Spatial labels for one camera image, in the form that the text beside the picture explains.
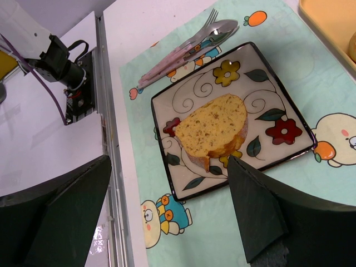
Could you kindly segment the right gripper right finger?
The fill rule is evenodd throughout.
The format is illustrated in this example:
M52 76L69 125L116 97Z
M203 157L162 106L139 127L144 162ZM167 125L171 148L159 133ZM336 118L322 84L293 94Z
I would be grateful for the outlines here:
M249 265L355 265L354 206L306 194L234 156L228 182Z

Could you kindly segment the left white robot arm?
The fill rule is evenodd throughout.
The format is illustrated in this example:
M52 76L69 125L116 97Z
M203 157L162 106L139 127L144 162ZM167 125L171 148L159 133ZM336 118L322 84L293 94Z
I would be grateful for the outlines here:
M1 36L48 82L60 82L71 91L86 83L87 71L78 60L88 52L88 43L80 39L67 47L17 1L1 1Z

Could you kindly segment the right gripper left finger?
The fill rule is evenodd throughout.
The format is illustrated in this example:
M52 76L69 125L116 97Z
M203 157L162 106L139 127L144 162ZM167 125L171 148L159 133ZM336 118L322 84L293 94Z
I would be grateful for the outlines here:
M84 266L111 177L102 155L1 197L1 266Z

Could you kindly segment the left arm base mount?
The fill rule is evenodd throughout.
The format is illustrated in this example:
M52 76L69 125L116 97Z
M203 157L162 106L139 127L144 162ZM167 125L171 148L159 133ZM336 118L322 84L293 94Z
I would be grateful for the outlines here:
M64 91L67 96L65 117L68 125L83 119L95 109L95 79L93 76L92 52L81 57L78 63L86 71L86 80L78 90Z

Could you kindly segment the herb bread slice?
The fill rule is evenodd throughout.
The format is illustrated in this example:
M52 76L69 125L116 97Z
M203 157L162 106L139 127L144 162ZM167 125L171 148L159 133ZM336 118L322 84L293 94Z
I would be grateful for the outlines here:
M230 93L201 106L175 128L175 136L197 166L209 172L210 160L241 148L248 133L243 100Z

